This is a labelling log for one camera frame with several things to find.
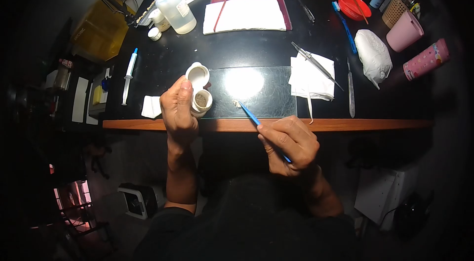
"black pen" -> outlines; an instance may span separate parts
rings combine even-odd
[[[306,15],[308,16],[308,18],[310,19],[310,21],[314,22],[314,15],[311,13],[311,10],[305,4],[303,4],[303,2],[301,0],[298,0],[298,2],[301,5],[301,7],[303,7],[303,10],[306,13]]]

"hand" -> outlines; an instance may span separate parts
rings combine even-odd
[[[298,176],[302,170],[309,167],[319,149],[317,137],[296,116],[282,118],[271,126],[263,124],[257,126],[268,155],[268,166],[271,173],[287,177]],[[281,151],[292,161],[288,163],[275,148]]]
[[[197,137],[198,120],[191,115],[192,98],[193,86],[184,75],[160,97],[168,144],[185,148]]]

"right hand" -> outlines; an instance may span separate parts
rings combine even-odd
[[[285,117],[270,126],[260,124],[257,130],[268,155],[271,173],[295,177],[314,161],[319,149],[317,137],[298,117]],[[275,152],[274,147],[281,149],[292,163]]]

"white bag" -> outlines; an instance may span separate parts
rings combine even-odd
[[[354,41],[364,65],[364,75],[380,89],[379,83],[388,77],[393,67],[387,46],[371,30],[358,30]]]

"forearm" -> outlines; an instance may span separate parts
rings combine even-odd
[[[193,154],[189,147],[182,148],[170,139],[168,140],[166,197],[168,202],[176,203],[178,206],[194,205],[195,209],[197,201],[197,178]],[[177,206],[170,205],[168,202],[165,207]]]
[[[341,201],[322,175],[319,166],[308,170],[303,181],[306,203],[315,217],[335,217],[344,213]]]

